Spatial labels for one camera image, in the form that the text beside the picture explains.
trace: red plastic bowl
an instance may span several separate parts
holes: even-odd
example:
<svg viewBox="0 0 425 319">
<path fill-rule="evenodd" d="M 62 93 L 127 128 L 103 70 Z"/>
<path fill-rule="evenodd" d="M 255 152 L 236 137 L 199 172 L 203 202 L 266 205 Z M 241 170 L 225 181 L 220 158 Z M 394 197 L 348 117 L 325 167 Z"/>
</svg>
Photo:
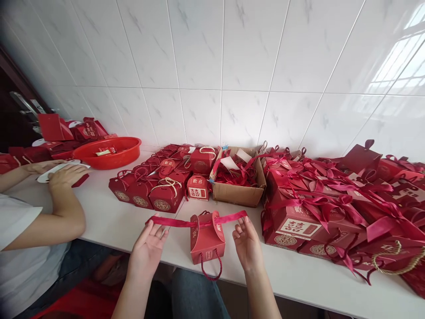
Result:
<svg viewBox="0 0 425 319">
<path fill-rule="evenodd" d="M 115 137 L 80 146 L 74 150 L 73 155 L 95 169 L 108 170 L 125 166 L 138 159 L 141 143 L 142 141 L 137 137 Z M 96 155 L 99 148 L 107 147 L 114 147 L 117 153 Z"/>
</svg>

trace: white t-shirt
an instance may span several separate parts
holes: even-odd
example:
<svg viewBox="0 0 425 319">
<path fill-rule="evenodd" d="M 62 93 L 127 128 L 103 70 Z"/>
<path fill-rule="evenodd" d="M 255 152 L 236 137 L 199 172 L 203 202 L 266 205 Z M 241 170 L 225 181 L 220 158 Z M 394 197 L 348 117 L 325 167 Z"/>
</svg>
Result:
<svg viewBox="0 0 425 319">
<path fill-rule="evenodd" d="M 57 280 L 70 243 L 2 252 L 40 214 L 18 199 L 0 194 L 0 301 L 5 319 L 31 306 Z"/>
</svg>

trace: stack of gift boxes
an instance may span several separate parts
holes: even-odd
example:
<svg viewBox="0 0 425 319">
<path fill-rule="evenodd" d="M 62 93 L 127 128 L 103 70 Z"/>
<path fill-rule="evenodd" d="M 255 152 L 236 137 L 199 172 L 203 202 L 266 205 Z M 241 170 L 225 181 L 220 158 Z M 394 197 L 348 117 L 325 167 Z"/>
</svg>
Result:
<svg viewBox="0 0 425 319">
<path fill-rule="evenodd" d="M 353 272 L 402 275 L 425 298 L 424 166 L 382 159 L 372 145 L 318 160 L 272 149 L 263 159 L 265 243 Z"/>
<path fill-rule="evenodd" d="M 176 213 L 183 197 L 208 200 L 208 175 L 218 151 L 210 146 L 170 144 L 109 180 L 122 202 L 137 207 Z"/>
</svg>

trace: white table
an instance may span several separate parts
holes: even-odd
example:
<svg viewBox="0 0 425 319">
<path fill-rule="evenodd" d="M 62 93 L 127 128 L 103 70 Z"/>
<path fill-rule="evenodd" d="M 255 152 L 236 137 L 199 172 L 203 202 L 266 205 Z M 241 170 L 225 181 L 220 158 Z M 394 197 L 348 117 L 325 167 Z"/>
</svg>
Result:
<svg viewBox="0 0 425 319">
<path fill-rule="evenodd" d="M 94 171 L 84 184 L 75 189 L 86 214 L 87 229 L 82 239 L 130 252 L 145 221 L 155 211 L 138 208 L 118 201 L 108 189 L 109 178 L 125 168 L 133 168 L 151 156 L 141 152 L 139 160 L 128 167 L 110 171 Z M 35 177 L 23 181 L 7 192 L 34 206 L 51 211 L 50 195 L 45 184 Z M 188 221 L 193 214 L 217 210 L 221 216 L 246 210 L 261 236 L 261 208 L 248 208 L 223 202 L 189 200 L 183 202 L 177 214 L 160 216 Z M 236 222 L 223 225 L 226 249 L 221 279 L 245 284 L 245 277 L 236 254 L 232 231 Z M 273 291 L 277 296 L 350 315 L 356 318 L 409 319 L 424 318 L 425 300 L 418 297 L 398 276 L 372 275 L 372 286 L 356 279 L 350 271 L 329 261 L 304 256 L 285 249 L 262 245 L 264 260 Z M 193 265 L 190 257 L 189 230 L 171 228 L 162 253 L 162 261 L 177 267 L 201 272 L 201 265 Z M 215 276 L 220 270 L 217 260 L 205 263 L 205 271 Z"/>
</svg>

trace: person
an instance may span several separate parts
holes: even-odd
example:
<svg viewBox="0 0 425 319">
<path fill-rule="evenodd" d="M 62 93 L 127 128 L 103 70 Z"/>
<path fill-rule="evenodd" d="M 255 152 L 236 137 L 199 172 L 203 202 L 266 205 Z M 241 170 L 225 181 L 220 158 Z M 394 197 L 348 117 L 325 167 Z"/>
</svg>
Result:
<svg viewBox="0 0 425 319">
<path fill-rule="evenodd" d="M 168 237 L 168 230 L 164 229 L 150 220 L 134 244 L 127 278 L 112 319 L 154 317 L 147 315 L 147 308 L 151 301 L 151 282 Z M 282 319 L 264 266 L 260 240 L 248 216 L 238 220 L 232 236 L 245 272 L 252 318 Z M 230 318 L 217 284 L 201 274 L 183 269 L 174 271 L 171 299 L 173 318 Z"/>
<path fill-rule="evenodd" d="M 53 213 L 4 195 L 63 160 L 23 165 L 0 175 L 0 302 L 5 319 L 31 318 L 87 277 L 111 249 L 76 240 L 85 215 L 71 186 L 89 170 L 66 165 L 49 174 Z"/>
</svg>

